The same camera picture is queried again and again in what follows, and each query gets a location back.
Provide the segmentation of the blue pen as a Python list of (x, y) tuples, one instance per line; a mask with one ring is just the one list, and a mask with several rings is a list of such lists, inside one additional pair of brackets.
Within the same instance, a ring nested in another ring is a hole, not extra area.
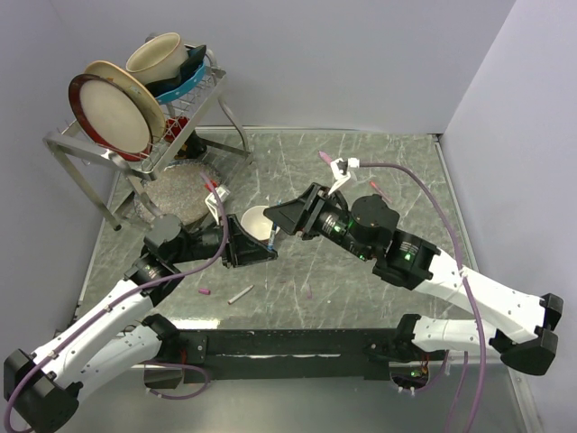
[(275, 241), (275, 236), (277, 233), (277, 225), (276, 223), (272, 223), (271, 225), (271, 229), (270, 229), (270, 235), (269, 235), (269, 239), (267, 241), (267, 249), (268, 251), (273, 251), (274, 248), (274, 241)]

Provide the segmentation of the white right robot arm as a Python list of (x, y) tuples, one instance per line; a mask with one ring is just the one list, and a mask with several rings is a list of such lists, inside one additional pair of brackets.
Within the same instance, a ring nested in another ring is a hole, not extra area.
[(313, 183), (299, 198), (263, 212), (288, 235), (323, 236), (396, 287), (444, 300), (472, 313), (471, 319), (429, 318), (406, 314), (384, 355), (407, 362), (421, 354), (458, 351), (498, 354), (518, 372), (542, 376), (556, 356), (554, 330), (563, 300), (511, 289), (457, 261), (435, 244), (398, 229), (399, 214), (378, 194), (345, 203), (340, 192)]

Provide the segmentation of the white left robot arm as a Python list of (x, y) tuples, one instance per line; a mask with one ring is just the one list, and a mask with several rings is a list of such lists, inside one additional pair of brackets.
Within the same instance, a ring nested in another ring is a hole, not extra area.
[(234, 215), (193, 232), (174, 215), (156, 218), (138, 260), (95, 307), (32, 353), (17, 349), (5, 359), (5, 430), (14, 431), (11, 415), (16, 412), (28, 431), (55, 432), (81, 400), (116, 375), (135, 364), (172, 360), (181, 344), (180, 331), (149, 312), (184, 279), (177, 264), (201, 261), (204, 270), (217, 260), (242, 267), (277, 257)]

